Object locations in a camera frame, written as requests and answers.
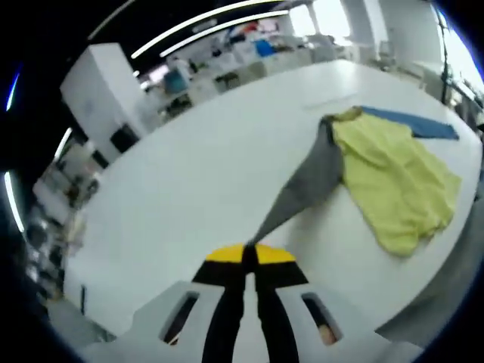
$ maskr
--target yellow cloth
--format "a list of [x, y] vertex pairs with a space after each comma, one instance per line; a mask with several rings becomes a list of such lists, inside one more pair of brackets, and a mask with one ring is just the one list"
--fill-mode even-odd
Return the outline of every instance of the yellow cloth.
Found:
[[385, 250], [408, 256], [449, 224], [461, 179], [408, 126], [363, 113], [333, 128], [344, 182]]

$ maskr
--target chair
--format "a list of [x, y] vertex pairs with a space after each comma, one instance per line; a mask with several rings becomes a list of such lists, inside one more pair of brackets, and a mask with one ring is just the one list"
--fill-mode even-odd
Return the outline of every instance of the chair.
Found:
[[382, 70], [389, 70], [391, 72], [396, 70], [396, 56], [395, 49], [391, 42], [383, 40], [380, 42], [380, 66]]
[[336, 49], [329, 36], [318, 34], [311, 36], [310, 41], [316, 45], [312, 51], [314, 63], [335, 61], [337, 59]]

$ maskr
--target garment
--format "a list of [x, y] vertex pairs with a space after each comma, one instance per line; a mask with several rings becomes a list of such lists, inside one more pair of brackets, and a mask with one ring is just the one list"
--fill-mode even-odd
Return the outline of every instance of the garment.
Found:
[[257, 54], [260, 57], [268, 57], [275, 53], [272, 45], [265, 39], [259, 39], [254, 42], [256, 45]]
[[333, 128], [344, 183], [385, 250], [408, 256], [449, 224], [461, 180], [410, 127], [362, 113]]
[[308, 206], [325, 200], [343, 177], [343, 155], [334, 143], [331, 124], [320, 123], [318, 136], [294, 174], [283, 186], [249, 244], [256, 244]]
[[362, 106], [361, 110], [373, 116], [381, 117], [395, 123], [401, 123], [411, 128], [413, 135], [417, 138], [447, 138], [458, 140], [459, 135], [454, 128], [444, 123], [438, 123], [432, 119], [410, 115], [408, 113], [379, 110], [377, 108]]

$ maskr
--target white table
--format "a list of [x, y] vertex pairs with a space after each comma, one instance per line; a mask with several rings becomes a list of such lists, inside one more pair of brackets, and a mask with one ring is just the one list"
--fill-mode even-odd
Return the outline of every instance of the white table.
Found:
[[440, 76], [442, 74], [442, 71], [444, 70], [444, 63], [424, 62], [422, 60], [416, 60], [412, 63], [415, 66], [421, 68], [422, 70], [435, 73], [437, 76]]
[[450, 110], [410, 83], [337, 60], [236, 88], [178, 116], [123, 154], [88, 206], [85, 246], [68, 262], [67, 298], [113, 334], [206, 254], [253, 236], [303, 160], [322, 115], [364, 104], [449, 123], [460, 141], [421, 140], [462, 177], [455, 217], [408, 259], [383, 251], [344, 186], [267, 237], [294, 252], [313, 283], [358, 306], [375, 329], [432, 280], [476, 191], [481, 145]]

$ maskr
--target ceiling light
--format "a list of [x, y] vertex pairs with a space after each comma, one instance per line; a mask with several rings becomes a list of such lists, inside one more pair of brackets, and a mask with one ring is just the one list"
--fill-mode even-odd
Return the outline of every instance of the ceiling light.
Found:
[[133, 54], [131, 54], [131, 58], [135, 59], [137, 58], [140, 54], [146, 52], [149, 48], [151, 48], [153, 45], [157, 44], [159, 41], [165, 39], [167, 36], [170, 36], [176, 32], [178, 32], [180, 29], [185, 28], [186, 26], [190, 26], [193, 23], [196, 23], [198, 21], [201, 21], [203, 19], [206, 19], [208, 17], [212, 17], [213, 15], [221, 14], [226, 11], [234, 10], [237, 8], [243, 8], [244, 6], [250, 6], [250, 5], [256, 5], [256, 4], [263, 4], [265, 2], [280, 2], [282, 0], [246, 0], [245, 2], [238, 2], [235, 4], [227, 5], [227, 6], [222, 6], [221, 8], [217, 8], [211, 11], [208, 11], [206, 13], [197, 15], [196, 17], [192, 17], [191, 19], [188, 19], [184, 21], [183, 23], [180, 23], [177, 26], [174, 26], [171, 29], [168, 29], [164, 33], [159, 34], [156, 38], [151, 39], [148, 43], [140, 47], [137, 51], [135, 51]]
[[110, 14], [109, 17], [104, 19], [103, 22], [101, 24], [99, 24], [98, 27], [96, 29], [94, 29], [94, 31], [91, 34], [89, 34], [88, 40], [92, 40], [101, 31], [101, 29], [103, 29], [107, 25], [107, 23], [109, 23], [112, 19], [114, 19], [117, 16], [117, 14], [119, 14], [121, 11], [126, 9], [128, 6], [130, 6], [135, 1], [136, 0], [128, 0], [123, 5], [119, 6], [115, 11], [113, 11]]
[[18, 230], [23, 233], [25, 228], [23, 227], [22, 219], [20, 219], [20, 214], [18, 212], [17, 204], [15, 203], [14, 189], [12, 188], [12, 180], [10, 177], [10, 172], [6, 172], [4, 175], [5, 188], [7, 189], [8, 202], [10, 203], [10, 208], [12, 209], [12, 214], [14, 215], [15, 223], [17, 223]]
[[54, 163], [59, 160], [59, 157], [61, 157], [62, 149], [64, 149], [64, 146], [66, 145], [67, 139], [69, 138], [72, 131], [73, 130], [69, 127], [66, 130], [66, 132], [64, 133], [62, 140], [60, 140], [60, 144], [59, 144], [59, 146], [57, 146], [57, 150], [55, 151], [55, 154], [54, 154]]
[[10, 94], [8, 95], [6, 111], [10, 110], [10, 107], [12, 105], [12, 101], [14, 100], [15, 86], [17, 85], [17, 80], [18, 80], [19, 75], [20, 75], [20, 73], [17, 73], [17, 76], [15, 77], [14, 83], [12, 84]]
[[139, 85], [139, 86], [141, 87], [141, 89], [146, 89], [146, 88], [148, 88], [148, 86], [149, 86], [150, 84], [151, 84], [151, 82], [150, 82], [150, 81], [144, 81], [144, 82], [140, 83], [140, 85]]
[[190, 38], [186, 38], [185, 40], [173, 45], [172, 47], [169, 47], [165, 51], [162, 51], [160, 53], [160, 57], [166, 57], [168, 54], [173, 53], [177, 49], [184, 47], [187, 44], [192, 43], [197, 39], [200, 39], [204, 36], [208, 36], [211, 33], [218, 32], [219, 30], [228, 28], [230, 26], [241, 24], [241, 23], [248, 23], [249, 21], [262, 19], [264, 17], [278, 17], [278, 16], [285, 15], [285, 14], [289, 14], [289, 11], [287, 11], [287, 10], [270, 11], [270, 12], [264, 13], [264, 14], [251, 15], [249, 17], [242, 17], [241, 19], [228, 21], [227, 23], [223, 23], [223, 24], [214, 26], [213, 28], [210, 28], [210, 29], [204, 30], [201, 33], [195, 34], [194, 36], [191, 36]]

